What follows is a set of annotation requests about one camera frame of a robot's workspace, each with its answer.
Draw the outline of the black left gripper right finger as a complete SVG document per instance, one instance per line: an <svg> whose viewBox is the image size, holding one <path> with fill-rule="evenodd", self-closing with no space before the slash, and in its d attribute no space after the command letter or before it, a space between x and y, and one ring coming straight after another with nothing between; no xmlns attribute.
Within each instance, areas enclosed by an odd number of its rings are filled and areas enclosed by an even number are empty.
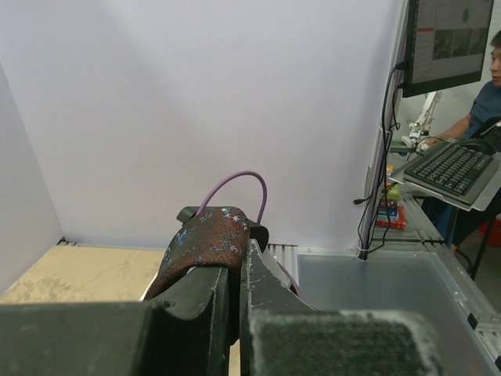
<svg viewBox="0 0 501 376"><path fill-rule="evenodd" d="M251 241L241 269L243 375L443 375L433 327L395 310L320 312L289 290Z"/></svg>

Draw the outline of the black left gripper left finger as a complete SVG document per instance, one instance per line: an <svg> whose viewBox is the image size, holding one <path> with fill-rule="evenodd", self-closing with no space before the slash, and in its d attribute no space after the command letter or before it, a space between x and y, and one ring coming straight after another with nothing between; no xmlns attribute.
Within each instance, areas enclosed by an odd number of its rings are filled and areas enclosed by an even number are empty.
<svg viewBox="0 0 501 376"><path fill-rule="evenodd" d="M195 268L147 302L2 305L3 375L225 375L229 278Z"/></svg>

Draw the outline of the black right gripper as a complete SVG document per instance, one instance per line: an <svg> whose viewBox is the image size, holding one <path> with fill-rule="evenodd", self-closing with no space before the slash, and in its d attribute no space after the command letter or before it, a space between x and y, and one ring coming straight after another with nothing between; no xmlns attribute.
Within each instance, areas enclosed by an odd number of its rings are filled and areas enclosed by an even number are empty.
<svg viewBox="0 0 501 376"><path fill-rule="evenodd" d="M241 209L232 206L184 207L177 220L182 227L176 233L176 245L201 241L207 247L246 247L255 240L260 247L269 244L269 231L250 220Z"/></svg>

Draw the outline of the brown floral necktie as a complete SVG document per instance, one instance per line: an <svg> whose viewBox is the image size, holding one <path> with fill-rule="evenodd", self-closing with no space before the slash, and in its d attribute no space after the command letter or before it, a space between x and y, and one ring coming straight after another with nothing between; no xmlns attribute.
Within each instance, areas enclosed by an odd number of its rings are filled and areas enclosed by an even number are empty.
<svg viewBox="0 0 501 376"><path fill-rule="evenodd" d="M248 244L246 247L207 247L198 241L195 244L177 246L175 234L164 253L157 275L143 299L147 301L156 298L183 278L193 267L224 266L239 271Z"/></svg>

